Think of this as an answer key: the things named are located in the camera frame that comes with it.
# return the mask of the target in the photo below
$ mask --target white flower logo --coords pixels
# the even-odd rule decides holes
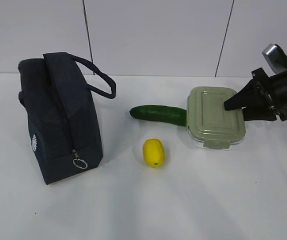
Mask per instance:
[[[37,138],[36,138],[36,135],[33,135],[32,136],[32,139],[31,139],[31,147],[32,147],[32,150],[35,152],[37,150]]]

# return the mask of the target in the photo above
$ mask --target glass food container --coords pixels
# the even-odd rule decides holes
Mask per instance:
[[[226,87],[195,87],[187,99],[186,127],[195,146],[229,150],[246,134],[242,109],[226,111],[224,102],[237,92]]]

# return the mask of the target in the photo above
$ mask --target zipper pull ring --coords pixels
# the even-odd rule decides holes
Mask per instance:
[[[78,155],[78,153],[77,153],[77,151],[75,149],[72,150],[72,153],[74,154],[74,157],[75,157],[72,160],[73,165],[75,165],[79,169],[86,169],[86,168],[88,168],[88,163],[85,160],[79,158],[79,155]]]

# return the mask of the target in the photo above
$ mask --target bag zipper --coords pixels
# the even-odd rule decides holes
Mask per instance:
[[[88,167],[88,164],[85,160],[80,159],[77,151],[75,150],[75,142],[73,138],[73,131],[70,125],[70,120],[68,118],[67,112],[65,111],[64,105],[62,101],[59,99],[58,95],[56,94],[56,90],[53,86],[51,86],[51,96],[52,99],[55,102],[55,106],[57,108],[61,126],[65,135],[65,138],[67,140],[67,143],[69,145],[71,153],[74,155],[74,159],[72,160],[73,165],[75,165],[77,168],[80,169],[86,169]]]

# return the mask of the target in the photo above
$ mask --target metal ring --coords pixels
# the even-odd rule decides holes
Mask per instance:
[[[82,162],[84,164],[84,166],[78,165],[77,162]],[[79,169],[86,169],[86,168],[88,168],[88,163],[85,160],[82,160],[82,159],[79,159],[79,158],[75,158],[74,160],[72,160],[72,163],[73,163],[73,165],[75,165]]]

